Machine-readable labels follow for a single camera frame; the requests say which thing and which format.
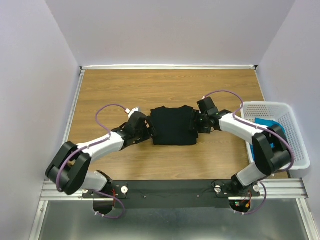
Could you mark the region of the black t shirt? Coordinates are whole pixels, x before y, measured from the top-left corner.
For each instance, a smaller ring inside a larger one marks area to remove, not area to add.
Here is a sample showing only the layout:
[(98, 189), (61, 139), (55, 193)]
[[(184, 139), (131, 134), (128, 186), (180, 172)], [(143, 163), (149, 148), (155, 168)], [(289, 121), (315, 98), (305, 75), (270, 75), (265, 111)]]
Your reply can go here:
[(150, 111), (151, 121), (156, 130), (152, 138), (154, 145), (191, 146), (197, 143), (197, 131), (189, 131), (191, 114), (194, 108), (184, 105), (177, 108), (165, 106)]

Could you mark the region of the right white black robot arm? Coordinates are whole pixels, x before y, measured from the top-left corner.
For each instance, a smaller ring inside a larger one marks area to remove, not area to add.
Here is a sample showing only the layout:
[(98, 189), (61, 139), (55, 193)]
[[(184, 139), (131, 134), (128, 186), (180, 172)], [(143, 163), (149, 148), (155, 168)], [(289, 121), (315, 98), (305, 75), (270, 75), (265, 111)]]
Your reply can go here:
[(294, 152), (278, 125), (265, 126), (237, 117), (228, 110), (195, 110), (192, 116), (199, 133), (210, 130), (228, 132), (253, 147), (254, 162), (231, 177), (229, 189), (241, 196), (253, 183), (276, 172), (290, 169), (294, 164)]

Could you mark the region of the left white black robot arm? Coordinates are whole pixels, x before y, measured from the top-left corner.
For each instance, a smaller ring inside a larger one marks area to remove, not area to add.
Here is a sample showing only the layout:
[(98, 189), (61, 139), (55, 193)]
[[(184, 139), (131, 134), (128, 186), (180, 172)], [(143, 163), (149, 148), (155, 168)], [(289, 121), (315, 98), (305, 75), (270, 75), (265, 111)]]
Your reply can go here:
[(150, 116), (133, 112), (128, 121), (105, 136), (89, 142), (65, 142), (45, 171), (59, 192), (72, 195), (80, 189), (93, 190), (99, 197), (110, 194), (111, 185), (102, 173), (89, 172), (90, 164), (108, 154), (142, 143), (155, 135)]

